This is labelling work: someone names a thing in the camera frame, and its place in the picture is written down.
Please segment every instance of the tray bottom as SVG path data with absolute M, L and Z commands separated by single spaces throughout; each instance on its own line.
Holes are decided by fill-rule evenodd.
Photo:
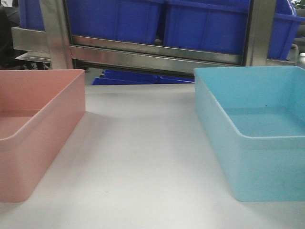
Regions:
M 225 108 L 225 111 L 246 136 L 305 135 L 305 123 L 284 107 Z
M 0 112 L 0 139 L 16 133 L 38 110 Z

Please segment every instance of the metal bar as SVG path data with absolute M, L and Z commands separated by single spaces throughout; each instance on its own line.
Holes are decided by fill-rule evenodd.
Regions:
M 266 65 L 276 0 L 251 0 L 243 65 Z
M 293 61 L 282 61 L 282 60 L 273 60 L 267 59 L 266 66 L 282 66 L 282 65 L 296 65 Z
M 43 31 L 12 28 L 14 49 L 35 52 L 49 52 L 47 35 Z
M 17 60 L 24 60 L 24 61 L 33 61 L 33 62 L 46 62 L 50 63 L 50 55 L 45 52 L 27 52 L 21 56 L 16 58 Z
M 130 67 L 124 67 L 124 66 L 114 66 L 109 64 L 96 64 L 96 63 L 90 63 L 90 62 L 84 62 L 84 61 L 76 61 L 77 66 L 83 66 L 88 68 L 100 68 L 102 70 L 104 69 L 110 69 L 110 70 L 117 70 L 117 71 L 128 71 L 128 72 L 134 72 L 134 73 L 144 73 L 144 74 L 160 74 L 165 76 L 175 76 L 175 77 L 183 77 L 183 78 L 189 78 L 193 79 L 194 74 L 193 73 L 180 73 L 180 72 L 171 72 L 171 71 L 162 71 L 162 70 L 149 70 L 149 69 L 140 69 L 140 68 L 130 68 Z
M 83 46 L 71 46 L 72 57 L 83 62 L 133 69 L 159 70 L 192 74 L 194 68 L 232 66 L 216 62 L 190 61 L 140 53 L 122 52 Z
M 40 0 L 53 69 L 73 69 L 64 0 Z
M 188 49 L 139 44 L 139 43 L 131 43 L 131 42 L 111 41 L 111 40 L 83 37 L 83 36 L 72 36 L 72 40 L 73 40 L 73 44 L 75 45 L 153 54 L 160 56 L 169 56 L 175 58 L 185 58 L 191 60 L 228 63 L 228 64 L 236 64 L 236 65 L 241 65 L 242 63 L 242 57 L 240 55 L 231 55 L 231 54 L 217 53 L 217 52 L 205 52 L 199 50 L 188 50 Z

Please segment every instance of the plastic container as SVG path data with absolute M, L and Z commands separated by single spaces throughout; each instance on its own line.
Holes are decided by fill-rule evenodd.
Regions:
M 154 43 L 165 0 L 67 0 L 74 35 Z M 20 0 L 21 27 L 43 30 L 39 0 Z
M 117 70 L 105 70 L 104 78 L 138 82 L 142 84 L 154 84 L 159 80 L 159 76 L 153 74 L 132 73 Z
M 241 55 L 248 2 L 168 0 L 164 45 Z M 285 60 L 305 18 L 275 14 L 268 58 Z
M 19 0 L 20 27 L 44 30 L 39 0 Z
M 195 69 L 196 109 L 240 201 L 305 200 L 305 70 Z
M 121 84 L 169 84 L 169 83 L 194 83 L 193 79 L 160 76 L 144 73 L 105 70 L 104 77 L 97 77 L 92 85 L 121 85 Z
M 194 79 L 172 77 L 172 76 L 160 76 L 160 84 L 171 84 L 171 83 L 194 83 Z
M 230 0 L 232 2 L 250 3 L 250 0 Z M 296 10 L 291 0 L 276 0 L 275 12 L 280 14 L 295 15 Z
M 146 83 L 128 81 L 128 80 L 107 79 L 102 77 L 96 77 L 91 83 L 91 85 L 126 85 L 126 84 L 146 84 Z
M 0 202 L 32 194 L 85 112 L 84 75 L 1 71 Z

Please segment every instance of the metal post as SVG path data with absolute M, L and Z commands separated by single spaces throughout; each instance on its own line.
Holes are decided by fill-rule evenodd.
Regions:
M 244 66 L 265 66 L 275 16 L 276 0 L 251 0 L 243 56 Z
M 40 0 L 53 69 L 73 69 L 64 0 Z

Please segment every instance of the blue plastic bin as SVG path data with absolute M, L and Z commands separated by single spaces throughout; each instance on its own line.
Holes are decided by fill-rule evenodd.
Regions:
M 19 0 L 20 27 L 44 30 L 39 0 Z
M 230 0 L 230 1 L 250 3 L 250 0 Z M 275 12 L 296 16 L 296 10 L 291 0 L 276 0 Z
M 195 69 L 196 109 L 240 201 L 305 200 L 305 70 Z
M 107 79 L 102 77 L 96 77 L 91 83 L 91 85 L 126 85 L 126 84 L 144 84 L 144 83 L 128 81 L 128 80 Z
M 74 35 L 154 43 L 165 0 L 66 0 Z M 39 0 L 20 0 L 21 27 L 43 30 Z
M 171 84 L 171 83 L 194 83 L 194 79 L 172 77 L 172 76 L 160 76 L 159 84 Z
M 123 72 L 118 70 L 105 70 L 104 77 L 97 77 L 92 85 L 118 85 L 118 84 L 169 84 L 194 83 L 193 79 L 161 76 L 144 73 Z
M 138 82 L 143 84 L 155 84 L 159 80 L 159 76 L 143 73 L 123 72 L 117 70 L 105 70 L 104 78 L 114 80 L 125 80 L 130 82 Z
M 242 54 L 248 2 L 168 0 L 164 45 Z M 286 59 L 299 24 L 305 18 L 275 14 L 268 58 Z

